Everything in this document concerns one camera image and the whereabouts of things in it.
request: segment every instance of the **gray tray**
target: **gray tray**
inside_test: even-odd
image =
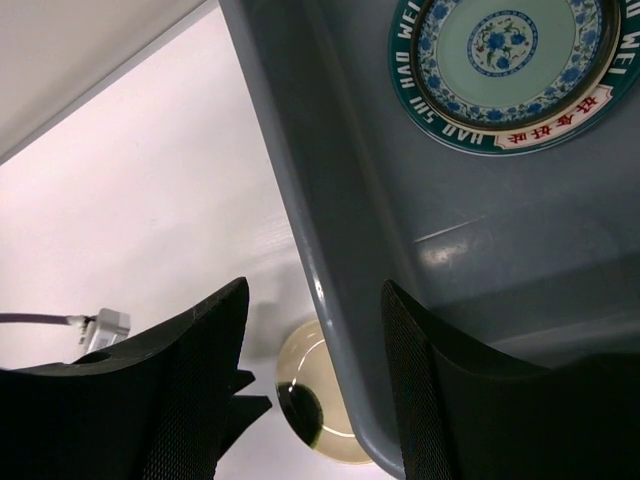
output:
[[[559,147],[515,158],[450,150],[396,99],[396,0],[221,0],[355,432],[402,457],[380,287],[554,366],[640,350],[640,97]]]

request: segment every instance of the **gray cable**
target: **gray cable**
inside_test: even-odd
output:
[[[46,323],[49,325],[69,325],[69,319],[62,315],[0,313],[0,323]]]

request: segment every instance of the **decorative plate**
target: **decorative plate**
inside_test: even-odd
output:
[[[428,103],[458,126],[512,131],[575,106],[605,74],[617,0],[430,0],[412,61]]]
[[[586,4],[590,0],[563,1],[573,5]],[[460,0],[458,3],[462,5],[467,2],[483,3],[471,0]],[[459,122],[452,121],[448,115],[443,115],[427,102],[423,88],[416,81],[421,75],[419,64],[411,61],[412,52],[417,52],[416,45],[422,32],[418,28],[421,12],[424,14],[423,7],[432,3],[433,0],[401,0],[390,34],[389,64],[394,88],[410,117],[428,135],[455,149],[481,155],[517,155],[558,144],[579,134],[602,118],[629,90],[640,74],[640,60],[636,58],[636,50],[640,47],[640,1],[627,5],[626,0],[618,0],[616,7],[621,14],[620,33],[617,35],[619,41],[611,55],[609,68],[605,70],[605,75],[598,84],[571,102],[567,109],[561,109],[561,113],[551,115],[547,121],[532,126],[506,131],[462,128]],[[520,11],[533,19],[524,9]],[[470,27],[469,37],[475,26]],[[537,51],[540,49],[542,37],[540,28],[536,28]],[[467,46],[468,44],[465,45],[465,58],[469,63],[466,57]],[[476,63],[482,66],[481,61],[476,60]],[[528,67],[529,65],[526,65],[517,74],[526,72]]]

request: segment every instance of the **plate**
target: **plate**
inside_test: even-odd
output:
[[[371,463],[351,429],[319,321],[287,339],[276,375],[282,411],[304,443],[341,463]]]
[[[389,67],[396,94],[411,119],[431,138],[456,150],[485,156],[521,155],[558,145],[602,119],[631,89],[640,74],[640,2],[618,0],[620,33],[613,59],[600,82],[573,109],[538,126],[511,132],[479,132],[460,127],[427,103],[411,62],[416,24],[430,0],[402,0],[389,40]]]
[[[427,102],[467,129],[514,131],[571,110],[606,72],[617,0],[429,0],[412,61]]]

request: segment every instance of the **floral pattern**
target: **floral pattern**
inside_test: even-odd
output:
[[[522,12],[489,15],[471,32],[467,56],[473,68],[488,77],[506,77],[522,70],[538,47],[538,29]]]
[[[602,7],[599,0],[565,0],[573,12],[576,24],[576,35],[573,46],[574,53],[565,65],[565,69],[543,92],[523,104],[501,108],[474,105],[463,100],[448,89],[440,74],[436,56],[438,36],[442,25],[460,1],[462,0],[434,0],[429,11],[427,11],[424,16],[422,26],[419,27],[420,32],[418,38],[418,66],[421,81],[432,98],[450,113],[470,121],[487,125],[524,121],[553,107],[561,101],[591,69],[596,53],[598,52],[603,32]],[[515,13],[516,17],[518,17],[520,13],[515,11],[511,12],[512,16]],[[520,34],[525,37],[522,43],[520,43],[522,39],[519,36],[516,37],[515,42],[511,37],[507,42],[507,36],[504,32],[507,26],[504,25],[500,28],[500,31],[488,33],[488,36],[486,36],[487,46],[485,48],[493,49],[494,52],[503,53],[504,47],[507,45],[520,46],[527,42],[526,34],[522,31],[519,33],[513,32],[513,35]],[[502,56],[506,57],[506,55],[500,55],[500,53],[495,53],[494,56],[492,56],[491,66],[486,65],[487,71],[500,71],[501,67],[507,67],[504,61],[500,61],[500,58]],[[518,68],[518,66],[521,65],[520,68],[523,68],[525,66],[523,63],[526,62],[520,61],[518,65],[515,65],[513,63],[513,50],[511,50],[511,54],[511,60],[507,58],[507,61],[510,61],[509,67]]]

